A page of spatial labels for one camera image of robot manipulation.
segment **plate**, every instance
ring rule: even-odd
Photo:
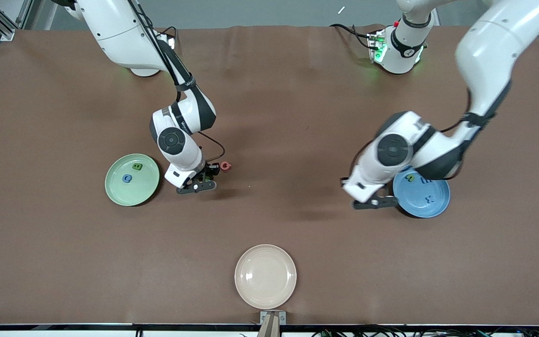
[[[159,185],[159,168],[142,154],[118,159],[105,176],[105,192],[118,205],[138,205],[152,196]]]
[[[259,245],[246,251],[236,264],[238,294],[252,307],[269,310],[283,305],[297,284],[297,268],[280,247]]]
[[[440,215],[451,201],[451,188],[447,181],[425,179],[413,168],[395,175],[392,190],[398,205],[418,218]]]

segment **gray floor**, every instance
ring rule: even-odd
[[[32,29],[87,29],[49,0],[41,2]],[[470,26],[491,0],[460,0],[438,7],[441,25]],[[227,28],[231,26],[290,25],[328,26],[390,25],[400,18],[395,1],[384,0],[141,0],[145,12],[158,27]]]

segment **white robotic arm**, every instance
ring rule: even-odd
[[[452,177],[465,151],[495,116],[509,91],[516,59],[538,35],[539,0],[502,0],[490,7],[456,49],[457,66],[471,97],[457,130],[447,137],[413,111],[391,116],[343,181],[342,187],[357,205],[363,204],[359,208],[391,205],[376,192],[406,165],[415,167],[426,179]],[[391,144],[385,143],[389,136],[400,137],[396,146],[387,146]],[[411,153],[398,155],[401,151]]]
[[[216,110],[170,46],[167,36],[152,30],[148,17],[139,13],[132,0],[53,1],[64,6],[73,17],[84,20],[101,50],[116,64],[130,68],[139,76],[154,75],[160,70],[171,75],[178,98],[153,113],[149,125],[153,140],[171,162],[165,178],[182,194],[215,188],[211,180],[218,174],[218,167],[205,162],[190,135],[211,128]],[[206,180],[205,188],[196,184],[189,188],[189,182],[197,175]]]

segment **round black joint cap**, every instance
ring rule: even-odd
[[[177,155],[184,149],[185,140],[180,129],[167,128],[159,134],[158,145],[161,151],[170,155]]]
[[[400,165],[409,153],[409,144],[398,134],[389,134],[378,143],[378,160],[383,166]]]

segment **beige plate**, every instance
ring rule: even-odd
[[[257,309],[283,305],[297,284],[297,268],[291,256],[280,247],[259,245],[240,257],[234,283],[242,299]]]

